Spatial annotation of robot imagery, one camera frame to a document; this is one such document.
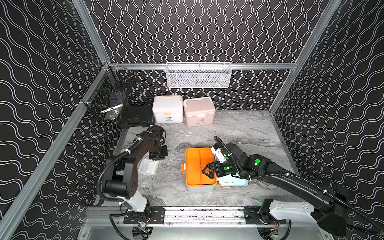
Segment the white gauze packet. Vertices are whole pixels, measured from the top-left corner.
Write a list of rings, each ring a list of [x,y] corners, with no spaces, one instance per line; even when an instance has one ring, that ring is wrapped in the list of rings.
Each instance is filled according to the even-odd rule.
[[[143,159],[139,166],[139,173],[143,175],[153,176],[156,174],[158,166],[158,161]]]

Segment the light blue first aid box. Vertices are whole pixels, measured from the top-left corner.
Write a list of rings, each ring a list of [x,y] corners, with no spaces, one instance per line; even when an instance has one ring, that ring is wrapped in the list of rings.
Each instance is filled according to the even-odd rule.
[[[219,185],[222,188],[229,188],[229,187],[246,187],[248,185],[249,181],[240,179],[239,175],[235,175],[234,177],[231,175],[227,175],[221,178],[217,178],[217,185]],[[214,190],[214,187],[198,187],[197,189],[192,189],[191,187],[187,186],[187,191],[190,193],[204,193],[204,192],[212,192]]]

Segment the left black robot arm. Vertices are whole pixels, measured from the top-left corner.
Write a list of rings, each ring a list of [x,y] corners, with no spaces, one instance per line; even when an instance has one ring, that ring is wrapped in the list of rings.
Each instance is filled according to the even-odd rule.
[[[165,141],[164,128],[154,125],[138,134],[128,149],[107,158],[106,166],[97,181],[99,197],[109,202],[120,202],[132,212],[148,219],[151,206],[138,190],[138,164],[145,155],[149,155],[153,161],[167,157]]]

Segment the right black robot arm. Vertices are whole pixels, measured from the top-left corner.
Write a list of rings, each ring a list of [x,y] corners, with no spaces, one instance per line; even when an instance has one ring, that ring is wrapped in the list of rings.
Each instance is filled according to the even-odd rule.
[[[217,161],[207,164],[202,173],[210,179],[230,175],[248,181],[264,181],[280,187],[303,199],[311,206],[309,219],[324,231],[344,237],[347,230],[355,230],[371,236],[382,237],[380,225],[348,203],[344,188],[321,187],[282,168],[277,163],[259,154],[247,155],[234,143],[225,144],[218,136],[214,137],[212,152]],[[374,230],[347,223],[347,213],[352,211],[366,220]]]

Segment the orange tray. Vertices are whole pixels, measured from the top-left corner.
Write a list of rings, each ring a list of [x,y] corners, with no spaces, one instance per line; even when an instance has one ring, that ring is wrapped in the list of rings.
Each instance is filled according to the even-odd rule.
[[[190,148],[186,150],[185,163],[181,165],[181,173],[186,173],[186,184],[192,189],[198,187],[214,187],[217,178],[207,177],[203,169],[215,161],[210,148]]]

